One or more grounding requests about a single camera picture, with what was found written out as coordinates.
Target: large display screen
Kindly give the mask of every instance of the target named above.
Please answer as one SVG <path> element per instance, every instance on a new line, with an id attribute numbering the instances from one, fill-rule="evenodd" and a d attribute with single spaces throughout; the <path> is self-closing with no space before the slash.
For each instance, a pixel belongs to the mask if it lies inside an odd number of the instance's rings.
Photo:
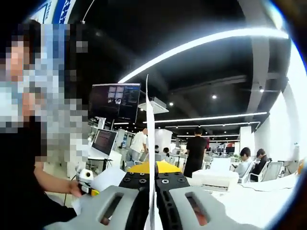
<path id="1" fill-rule="evenodd" d="M 100 129 L 98 130 L 92 147 L 109 156 L 112 151 L 116 135 L 117 132 Z"/>
<path id="2" fill-rule="evenodd" d="M 93 85 L 89 100 L 89 116 L 136 121 L 140 84 Z"/>

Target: man in black shirt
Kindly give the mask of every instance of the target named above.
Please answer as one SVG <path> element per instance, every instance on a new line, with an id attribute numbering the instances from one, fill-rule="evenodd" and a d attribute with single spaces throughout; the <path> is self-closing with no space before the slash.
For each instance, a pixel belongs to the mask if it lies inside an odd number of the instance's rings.
<path id="1" fill-rule="evenodd" d="M 207 139 L 202 138 L 202 129 L 195 129 L 195 137 L 188 140 L 188 159 L 184 169 L 184 176 L 192 177 L 192 173 L 201 169 L 203 155 L 206 151 Z"/>
<path id="2" fill-rule="evenodd" d="M 1 122 L 0 141 L 6 146 L 4 172 L 9 173 L 5 183 L 5 229 L 42 229 L 44 226 L 68 221 L 76 216 L 73 208 L 67 208 L 48 198 L 45 191 L 81 196 L 76 180 L 56 178 L 35 167 L 35 157 L 47 155 L 41 132 L 44 123 L 35 117 L 35 106 L 43 104 L 42 94 L 19 93 L 13 88 L 24 80 L 24 69 L 30 69 L 40 47 L 40 24 L 30 22 L 19 27 L 12 37 L 12 46 L 6 59 L 6 81 L 12 88 L 12 98 L 17 99 L 18 114 L 23 125 L 10 121 Z"/>
<path id="3" fill-rule="evenodd" d="M 260 159 L 260 163 L 255 165 L 255 168 L 251 171 L 251 173 L 259 175 L 261 170 L 263 169 L 265 163 L 267 161 L 269 161 L 269 159 L 268 159 L 267 154 L 265 153 L 265 151 L 263 149 L 259 149 L 257 151 L 256 157 L 258 159 Z M 258 177 L 251 175 L 250 178 L 251 178 L 251 180 L 258 182 Z"/>

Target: black hair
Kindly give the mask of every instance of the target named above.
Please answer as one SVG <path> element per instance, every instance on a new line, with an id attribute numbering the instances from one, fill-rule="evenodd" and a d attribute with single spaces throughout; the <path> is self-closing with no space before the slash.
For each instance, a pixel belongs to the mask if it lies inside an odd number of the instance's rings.
<path id="1" fill-rule="evenodd" d="M 41 51 L 41 24 L 35 20 L 27 20 L 23 24 L 19 24 L 12 33 L 11 43 L 7 47 L 11 47 L 14 42 L 23 41 L 24 46 L 29 47 L 30 64 L 34 64 L 35 57 Z"/>
<path id="2" fill-rule="evenodd" d="M 248 147 L 245 147 L 241 150 L 240 156 L 243 157 L 244 155 L 250 157 L 250 149 Z"/>
<path id="3" fill-rule="evenodd" d="M 258 151 L 257 151 L 257 155 L 256 155 L 256 157 L 258 157 L 258 156 L 263 156 L 263 155 L 265 155 L 265 151 L 264 151 L 264 149 L 259 149 Z"/>
<path id="4" fill-rule="evenodd" d="M 196 129 L 195 129 L 195 131 L 194 131 L 194 133 L 195 134 L 202 134 L 202 132 L 203 132 L 203 130 L 202 130 L 202 128 L 200 128 L 200 127 L 197 127 Z"/>

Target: printer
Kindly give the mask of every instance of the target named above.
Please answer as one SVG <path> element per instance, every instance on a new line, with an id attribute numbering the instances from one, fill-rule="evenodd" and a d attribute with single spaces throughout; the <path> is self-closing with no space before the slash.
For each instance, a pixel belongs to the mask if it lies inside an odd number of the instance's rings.
<path id="1" fill-rule="evenodd" d="M 191 186 L 199 186 L 208 191 L 229 192 L 237 184 L 239 174 L 233 171 L 217 171 L 212 169 L 198 170 L 188 178 Z"/>

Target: black ceiling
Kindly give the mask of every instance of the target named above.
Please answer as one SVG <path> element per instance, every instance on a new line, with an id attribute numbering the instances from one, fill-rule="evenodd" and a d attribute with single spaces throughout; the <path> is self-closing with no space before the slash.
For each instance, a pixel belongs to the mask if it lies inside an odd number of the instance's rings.
<path id="1" fill-rule="evenodd" d="M 70 23 L 82 20 L 91 0 L 77 1 Z M 273 27 L 265 15 L 267 26 Z M 247 27 L 238 0 L 111 0 L 95 1 L 83 27 L 82 40 L 88 52 L 77 55 L 77 75 L 87 85 L 115 83 L 147 61 L 194 39 Z M 270 110 L 285 82 L 289 40 L 269 39 L 269 67 L 265 89 L 254 112 Z M 149 74 L 149 96 L 156 96 L 168 106 L 169 113 L 155 115 L 156 120 L 246 113 L 251 100 L 255 70 L 252 39 L 233 37 L 197 46 L 176 54 L 138 74 L 129 82 L 140 82 L 145 91 Z M 252 121 L 263 121 L 255 116 Z M 138 112 L 136 125 L 122 125 L 136 131 L 145 126 L 145 112 Z M 157 127 L 208 125 L 244 122 L 245 119 L 221 119 L 202 122 L 161 123 Z M 240 126 L 207 127 L 213 135 L 238 134 Z M 192 135 L 194 127 L 173 128 L 175 134 Z"/>

